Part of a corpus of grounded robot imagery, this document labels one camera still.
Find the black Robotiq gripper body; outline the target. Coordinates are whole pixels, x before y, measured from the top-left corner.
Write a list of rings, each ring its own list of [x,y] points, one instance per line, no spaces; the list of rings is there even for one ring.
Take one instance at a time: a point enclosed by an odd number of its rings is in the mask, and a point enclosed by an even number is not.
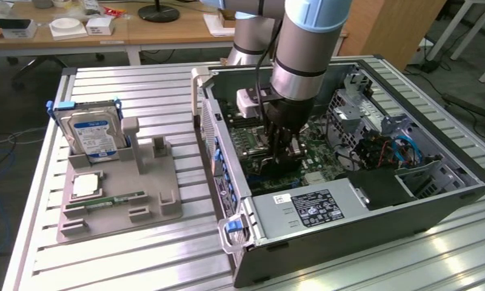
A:
[[[292,134],[299,134],[301,127],[308,122],[315,105],[315,99],[293,101],[287,98],[276,99],[268,103],[268,120]]]

